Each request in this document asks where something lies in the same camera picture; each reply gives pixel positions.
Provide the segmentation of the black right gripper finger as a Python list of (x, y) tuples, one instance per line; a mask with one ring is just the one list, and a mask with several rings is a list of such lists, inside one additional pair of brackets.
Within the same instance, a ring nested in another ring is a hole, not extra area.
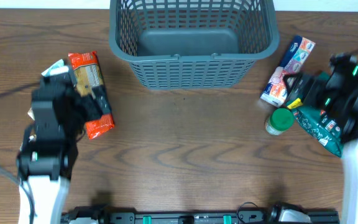
[(283, 76), (287, 92), (298, 92), (303, 87), (303, 73), (286, 74)]
[(303, 95), (304, 95), (303, 92), (304, 92), (304, 90), (301, 90), (299, 88), (293, 89), (287, 97), (286, 104), (289, 105), (289, 104), (293, 103), (298, 98), (302, 101)]

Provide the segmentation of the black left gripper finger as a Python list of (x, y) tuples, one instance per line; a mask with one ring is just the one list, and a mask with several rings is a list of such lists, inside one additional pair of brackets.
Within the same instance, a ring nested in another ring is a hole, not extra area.
[(100, 107), (91, 95), (81, 96), (79, 106), (85, 121), (94, 121), (101, 118)]
[(104, 85), (92, 87), (92, 91), (102, 114), (111, 114), (111, 106)]

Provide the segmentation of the orange spaghetti package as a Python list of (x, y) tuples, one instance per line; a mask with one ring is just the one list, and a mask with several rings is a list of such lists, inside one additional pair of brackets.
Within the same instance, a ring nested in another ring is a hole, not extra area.
[[(77, 83), (76, 90), (81, 96), (91, 95), (94, 99), (92, 87), (104, 85), (104, 78), (99, 66), (97, 51), (87, 53), (68, 53)], [(94, 139), (108, 132), (114, 127), (113, 116), (102, 114), (101, 118), (85, 123), (89, 139)]]

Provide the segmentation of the multicolour tissue pack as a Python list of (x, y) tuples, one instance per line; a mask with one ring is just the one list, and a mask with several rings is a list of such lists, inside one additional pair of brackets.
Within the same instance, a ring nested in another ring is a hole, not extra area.
[(273, 106), (281, 107), (288, 96), (288, 87), (284, 82), (284, 76), (298, 73), (316, 43), (300, 35), (294, 36), (287, 51), (274, 73), (270, 77), (260, 99)]

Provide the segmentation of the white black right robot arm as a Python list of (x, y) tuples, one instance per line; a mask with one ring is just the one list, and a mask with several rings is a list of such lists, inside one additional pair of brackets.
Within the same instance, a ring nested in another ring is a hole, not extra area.
[(324, 110), (341, 129), (344, 194), (341, 223), (358, 223), (358, 59), (350, 54), (329, 60), (327, 79), (303, 72), (286, 75), (288, 100)]

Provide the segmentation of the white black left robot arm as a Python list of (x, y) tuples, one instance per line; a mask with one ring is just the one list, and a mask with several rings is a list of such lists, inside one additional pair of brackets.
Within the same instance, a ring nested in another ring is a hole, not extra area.
[(103, 87), (82, 96), (69, 72), (41, 77), (32, 92), (34, 121), (24, 131), (16, 164), (21, 182), (19, 223), (59, 223), (78, 156), (78, 136), (88, 121), (111, 112)]

